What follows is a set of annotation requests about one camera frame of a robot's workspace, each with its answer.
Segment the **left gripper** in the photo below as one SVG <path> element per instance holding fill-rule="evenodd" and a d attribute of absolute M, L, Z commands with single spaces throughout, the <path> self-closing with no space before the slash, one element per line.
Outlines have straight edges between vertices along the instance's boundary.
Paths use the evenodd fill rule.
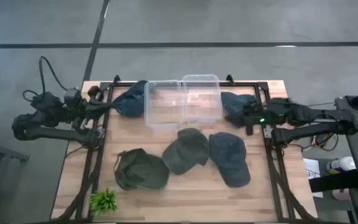
<path fill-rule="evenodd" d="M 85 107 L 85 116 L 87 119 L 99 119 L 101 115 L 109 111 L 110 113 L 118 113 L 115 109 L 117 103 L 105 103 L 91 98 Z"/>

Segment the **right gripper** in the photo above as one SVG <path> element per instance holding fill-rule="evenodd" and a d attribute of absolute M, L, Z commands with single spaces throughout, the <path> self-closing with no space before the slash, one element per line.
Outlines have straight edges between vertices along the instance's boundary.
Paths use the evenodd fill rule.
<path fill-rule="evenodd" d="M 246 135 L 254 134 L 253 125 L 265 124 L 271 122 L 271 114 L 267 110 L 266 104 L 251 104 L 244 106 L 244 122 L 246 126 Z"/>

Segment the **denim blue cap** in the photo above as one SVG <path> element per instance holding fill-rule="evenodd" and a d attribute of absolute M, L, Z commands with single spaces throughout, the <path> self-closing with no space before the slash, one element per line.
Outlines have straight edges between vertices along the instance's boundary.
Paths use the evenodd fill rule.
<path fill-rule="evenodd" d="M 146 83 L 147 80 L 136 82 L 127 91 L 112 101 L 112 103 L 118 104 L 118 107 L 115 109 L 120 115 L 126 117 L 138 117 L 143 115 Z"/>

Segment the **dark blue cap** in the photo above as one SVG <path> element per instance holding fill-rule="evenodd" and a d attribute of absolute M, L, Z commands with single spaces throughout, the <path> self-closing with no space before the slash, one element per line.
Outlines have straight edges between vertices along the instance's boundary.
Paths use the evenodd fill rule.
<path fill-rule="evenodd" d="M 255 103 L 257 100 L 254 95 L 237 95 L 232 92 L 221 92 L 221 102 L 226 110 L 224 119 L 237 128 L 245 126 L 243 119 L 243 109 L 247 105 Z"/>

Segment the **navy blue cap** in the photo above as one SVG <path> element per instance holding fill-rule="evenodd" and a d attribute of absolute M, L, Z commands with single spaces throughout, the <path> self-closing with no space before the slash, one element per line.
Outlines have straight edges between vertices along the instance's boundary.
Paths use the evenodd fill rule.
<path fill-rule="evenodd" d="M 248 185 L 251 181 L 246 163 L 246 145 L 239 136 L 219 132 L 209 136 L 210 158 L 216 164 L 224 183 L 230 188 Z"/>

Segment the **dark grey-green cap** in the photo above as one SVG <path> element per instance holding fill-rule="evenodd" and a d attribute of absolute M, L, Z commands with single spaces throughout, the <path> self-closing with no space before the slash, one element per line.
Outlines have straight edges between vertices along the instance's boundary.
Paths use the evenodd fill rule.
<path fill-rule="evenodd" d="M 170 172 L 182 175 L 199 164 L 205 166 L 209 159 L 209 142 L 198 129 L 186 128 L 177 133 L 162 154 L 162 160 Z"/>

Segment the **olive green cap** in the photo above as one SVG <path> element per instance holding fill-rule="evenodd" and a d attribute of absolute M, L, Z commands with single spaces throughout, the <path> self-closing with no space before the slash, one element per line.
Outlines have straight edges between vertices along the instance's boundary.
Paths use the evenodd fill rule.
<path fill-rule="evenodd" d="M 144 149 L 122 151 L 114 164 L 117 185 L 126 191 L 134 189 L 164 189 L 170 171 L 164 161 Z"/>

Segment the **white paper sheet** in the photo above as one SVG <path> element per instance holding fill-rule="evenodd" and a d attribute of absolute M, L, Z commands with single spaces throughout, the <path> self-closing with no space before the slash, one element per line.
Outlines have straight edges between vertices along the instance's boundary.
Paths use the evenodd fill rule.
<path fill-rule="evenodd" d="M 318 160 L 304 158 L 303 162 L 305 165 L 306 174 L 308 176 L 308 179 L 314 179 L 314 178 L 321 177 L 320 172 L 319 172 Z"/>

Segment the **small green artificial plant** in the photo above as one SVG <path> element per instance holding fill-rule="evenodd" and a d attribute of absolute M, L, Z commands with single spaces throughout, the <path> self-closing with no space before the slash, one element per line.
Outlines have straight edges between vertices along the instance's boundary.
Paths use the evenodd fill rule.
<path fill-rule="evenodd" d="M 105 214 L 117 210 L 116 191 L 105 189 L 91 194 L 90 210 L 94 214 Z"/>

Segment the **white spray can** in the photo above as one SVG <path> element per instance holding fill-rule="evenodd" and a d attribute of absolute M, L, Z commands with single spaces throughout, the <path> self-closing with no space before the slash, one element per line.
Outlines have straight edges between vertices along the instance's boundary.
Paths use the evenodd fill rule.
<path fill-rule="evenodd" d="M 356 169 L 356 165 L 351 156 L 335 159 L 326 164 L 326 170 L 329 174 L 339 174 L 354 169 Z"/>

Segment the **pink object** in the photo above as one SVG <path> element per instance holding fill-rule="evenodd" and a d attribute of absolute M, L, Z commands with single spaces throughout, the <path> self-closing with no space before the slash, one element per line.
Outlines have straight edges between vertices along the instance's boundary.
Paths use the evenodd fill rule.
<path fill-rule="evenodd" d="M 332 195 L 336 200 L 350 200 L 349 189 L 336 189 L 332 191 Z"/>

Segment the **black metal table frame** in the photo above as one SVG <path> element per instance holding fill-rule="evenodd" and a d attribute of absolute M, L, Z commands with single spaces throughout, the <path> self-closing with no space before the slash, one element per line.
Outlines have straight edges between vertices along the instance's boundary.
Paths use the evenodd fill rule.
<path fill-rule="evenodd" d="M 155 131 L 145 125 L 144 117 L 125 118 L 109 113 L 101 122 L 106 125 L 102 153 L 86 152 L 77 142 L 68 145 L 51 218 L 60 218 L 78 194 L 83 177 L 101 166 L 99 177 L 90 191 L 111 189 L 117 192 L 115 212 L 92 215 L 89 197 L 81 202 L 81 210 L 72 220 L 86 223 L 273 223 L 297 216 L 294 206 L 286 199 L 278 181 L 282 180 L 309 212 L 316 208 L 309 187 L 303 157 L 298 147 L 290 146 L 284 156 L 276 158 L 267 146 L 263 127 L 256 126 L 252 136 L 221 119 L 218 122 L 192 126 L 184 120 L 178 130 Z M 228 132 L 241 137 L 246 145 L 246 162 L 250 170 L 249 185 L 229 188 L 216 166 L 208 162 L 197 165 L 183 175 L 171 175 L 163 190 L 120 189 L 114 179 L 113 165 L 117 155 L 125 150 L 143 148 L 159 156 L 177 138 L 179 130 L 198 128 L 205 135 Z"/>

